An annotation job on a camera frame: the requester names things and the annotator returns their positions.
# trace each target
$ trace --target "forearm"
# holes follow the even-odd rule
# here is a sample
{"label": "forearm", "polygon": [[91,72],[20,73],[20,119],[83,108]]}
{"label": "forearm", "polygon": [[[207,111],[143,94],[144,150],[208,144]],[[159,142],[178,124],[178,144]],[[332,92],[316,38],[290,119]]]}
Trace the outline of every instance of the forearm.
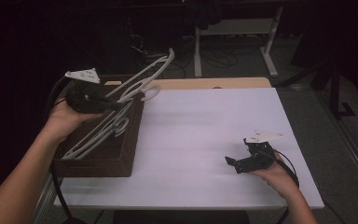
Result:
{"label": "forearm", "polygon": [[0,223],[30,222],[59,142],[42,130],[0,186]]}
{"label": "forearm", "polygon": [[294,224],[314,224],[318,223],[307,204],[303,194],[295,191],[291,195],[285,197],[289,207],[290,218]]}

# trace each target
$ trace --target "white tabletop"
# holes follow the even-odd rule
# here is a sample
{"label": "white tabletop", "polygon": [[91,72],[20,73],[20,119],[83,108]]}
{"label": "white tabletop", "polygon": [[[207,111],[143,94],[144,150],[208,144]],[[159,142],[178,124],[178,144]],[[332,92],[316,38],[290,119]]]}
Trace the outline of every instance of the white tabletop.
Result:
{"label": "white tabletop", "polygon": [[70,206],[95,209],[286,206],[259,177],[226,163],[250,156],[243,138],[255,130],[284,134],[269,143],[296,167],[310,207],[324,207],[272,88],[163,90],[145,102],[131,177],[65,178],[62,193]]}

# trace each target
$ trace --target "brown tray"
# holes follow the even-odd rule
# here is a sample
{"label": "brown tray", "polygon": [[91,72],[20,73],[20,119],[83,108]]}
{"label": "brown tray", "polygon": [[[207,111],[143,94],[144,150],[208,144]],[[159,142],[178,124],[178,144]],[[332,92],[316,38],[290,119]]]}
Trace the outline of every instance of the brown tray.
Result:
{"label": "brown tray", "polygon": [[[106,81],[124,82],[131,76],[109,76],[101,77]],[[103,92],[110,92],[117,86],[103,86]],[[114,94],[118,98],[123,91]],[[84,136],[86,136],[107,114],[101,118],[85,122],[76,129],[57,148],[53,162],[59,177],[128,177],[131,175],[133,159],[135,156],[136,143],[138,139],[139,126],[144,109],[142,94],[134,97],[134,102],[129,110],[129,124],[126,131],[119,137],[111,134],[99,146],[94,148],[90,154],[81,160],[61,160],[62,156]]]}

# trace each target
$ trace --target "hand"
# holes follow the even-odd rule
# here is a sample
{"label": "hand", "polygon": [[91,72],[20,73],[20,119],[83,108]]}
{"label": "hand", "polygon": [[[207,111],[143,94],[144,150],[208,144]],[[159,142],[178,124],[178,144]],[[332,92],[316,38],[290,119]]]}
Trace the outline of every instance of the hand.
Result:
{"label": "hand", "polygon": [[58,99],[52,108],[48,121],[42,131],[51,135],[54,139],[62,142],[72,133],[83,121],[96,119],[102,114],[81,114],[72,109],[66,101]]}
{"label": "hand", "polygon": [[[278,152],[275,152],[275,157],[282,161]],[[266,180],[284,199],[287,199],[291,194],[299,192],[295,181],[277,162],[272,163],[268,169],[252,171],[250,174],[258,175]]]}

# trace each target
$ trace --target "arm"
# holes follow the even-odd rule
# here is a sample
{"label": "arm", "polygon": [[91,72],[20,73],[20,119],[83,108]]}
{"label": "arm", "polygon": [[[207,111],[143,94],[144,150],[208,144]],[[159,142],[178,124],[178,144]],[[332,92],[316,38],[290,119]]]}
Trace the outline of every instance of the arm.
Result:
{"label": "arm", "polygon": [[76,113],[66,102],[54,107],[45,127],[0,186],[0,223],[31,221],[57,146],[84,120],[98,116]]}
{"label": "arm", "polygon": [[250,174],[258,175],[266,180],[286,200],[293,223],[318,223],[295,181],[277,162],[266,170],[253,171]]}

